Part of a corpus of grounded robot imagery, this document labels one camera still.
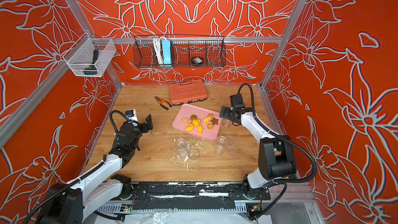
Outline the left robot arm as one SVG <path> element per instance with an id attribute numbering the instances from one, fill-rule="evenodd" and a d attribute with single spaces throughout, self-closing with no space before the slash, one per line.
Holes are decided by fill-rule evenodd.
<path id="1" fill-rule="evenodd" d="M 66 184 L 56 183 L 47 192 L 42 203 L 31 210 L 24 223 L 36 218 L 37 224 L 81 224 L 107 201 L 121 197 L 128 199 L 133 194 L 131 179 L 118 174 L 139 150 L 139 141 L 144 133 L 153 129 L 152 117 L 148 115 L 140 123 L 133 110 L 117 111 L 125 122 L 115 127 L 115 139 L 110 152 L 101 162 L 84 174 Z"/>

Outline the clear cookie jar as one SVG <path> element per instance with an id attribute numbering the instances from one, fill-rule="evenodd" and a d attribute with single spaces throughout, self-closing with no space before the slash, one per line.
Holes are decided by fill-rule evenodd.
<path id="1" fill-rule="evenodd" d="M 179 157 L 186 157 L 188 155 L 187 142 L 183 138 L 179 138 L 175 141 L 175 149 Z"/>
<path id="2" fill-rule="evenodd" d="M 227 141 L 226 137 L 219 136 L 216 139 L 216 142 L 215 142 L 215 153 L 216 153 L 216 155 L 218 155 L 218 156 L 222 155 L 223 152 L 225 151 L 227 145 L 228 145 L 228 141 Z"/>
<path id="3" fill-rule="evenodd" d="M 223 119 L 222 119 L 222 125 L 223 125 L 225 128 L 230 128 L 230 127 L 233 125 L 233 123 L 232 123 L 231 120 L 228 120 L 228 119 L 223 118 Z"/>

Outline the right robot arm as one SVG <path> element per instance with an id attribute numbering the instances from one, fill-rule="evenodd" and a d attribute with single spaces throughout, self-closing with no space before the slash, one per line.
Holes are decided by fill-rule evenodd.
<path id="1" fill-rule="evenodd" d="M 252 195 L 260 188 L 279 184 L 300 184 L 311 181 L 317 175 L 315 159 L 302 147 L 268 127 L 255 109 L 244 104 L 241 94 L 230 96 L 231 107 L 223 106 L 220 117 L 242 125 L 259 143 L 258 168 L 247 174 L 242 181 L 243 193 Z M 294 150 L 302 152 L 310 161 L 312 169 L 308 176 L 289 179 L 296 173 Z"/>

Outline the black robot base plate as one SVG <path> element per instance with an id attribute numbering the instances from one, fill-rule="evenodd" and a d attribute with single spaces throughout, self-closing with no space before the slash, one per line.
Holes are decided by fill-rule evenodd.
<path id="1" fill-rule="evenodd" d="M 267 188 L 244 194 L 240 181 L 134 181 L 127 200 L 114 198 L 98 211 L 107 214 L 172 212 L 245 213 L 271 196 Z"/>

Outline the clear cookie jar front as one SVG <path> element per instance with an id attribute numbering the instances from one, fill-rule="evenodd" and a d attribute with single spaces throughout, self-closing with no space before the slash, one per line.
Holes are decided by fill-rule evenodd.
<path id="1" fill-rule="evenodd" d="M 187 142 L 183 138 L 179 138 L 175 141 L 175 149 L 179 157 L 186 157 L 188 155 Z"/>

